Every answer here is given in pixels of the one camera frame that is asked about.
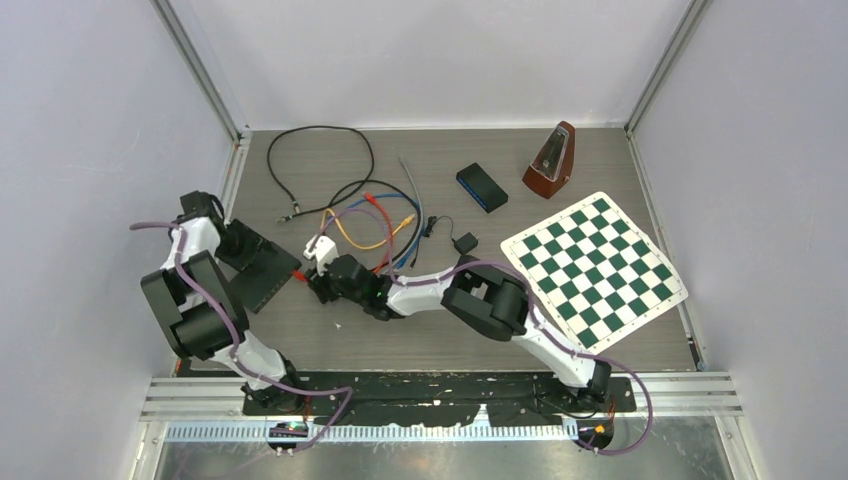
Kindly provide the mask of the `dark grey network switch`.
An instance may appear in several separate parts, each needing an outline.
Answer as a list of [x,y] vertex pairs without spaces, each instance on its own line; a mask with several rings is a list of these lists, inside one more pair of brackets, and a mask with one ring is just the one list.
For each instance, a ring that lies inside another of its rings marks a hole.
[[221,260],[236,271],[231,285],[243,306],[253,313],[258,313],[302,265],[295,256],[267,240]]

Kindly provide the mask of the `black power adapter with cord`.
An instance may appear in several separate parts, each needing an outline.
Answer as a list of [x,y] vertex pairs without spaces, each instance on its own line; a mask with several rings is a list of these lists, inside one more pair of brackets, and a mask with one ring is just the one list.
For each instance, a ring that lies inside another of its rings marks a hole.
[[449,239],[452,243],[453,248],[460,255],[467,255],[472,252],[478,245],[479,239],[472,234],[471,232],[466,232],[465,234],[457,237],[454,235],[454,221],[450,216],[442,215],[442,216],[429,216],[427,219],[426,226],[423,230],[422,237],[429,238],[433,230],[435,229],[436,224],[442,220],[447,219],[450,223],[450,232]]

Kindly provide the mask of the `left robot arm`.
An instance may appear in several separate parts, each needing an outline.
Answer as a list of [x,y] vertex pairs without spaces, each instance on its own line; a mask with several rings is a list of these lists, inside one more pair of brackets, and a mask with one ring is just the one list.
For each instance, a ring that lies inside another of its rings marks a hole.
[[182,212],[163,223],[171,241],[164,263],[140,281],[166,341],[181,359],[212,361],[240,377],[248,401],[293,414],[307,389],[293,363],[250,330],[257,313],[301,263],[239,220],[205,191],[180,198]]

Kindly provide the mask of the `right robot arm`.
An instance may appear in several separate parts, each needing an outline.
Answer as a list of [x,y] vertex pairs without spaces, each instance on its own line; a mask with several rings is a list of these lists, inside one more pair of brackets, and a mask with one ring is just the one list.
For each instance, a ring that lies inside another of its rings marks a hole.
[[526,283],[494,263],[466,255],[435,274],[392,277],[345,254],[318,262],[305,278],[320,302],[349,300],[380,321],[444,310],[478,334],[536,357],[580,408],[596,410],[610,398],[610,364],[547,321]]

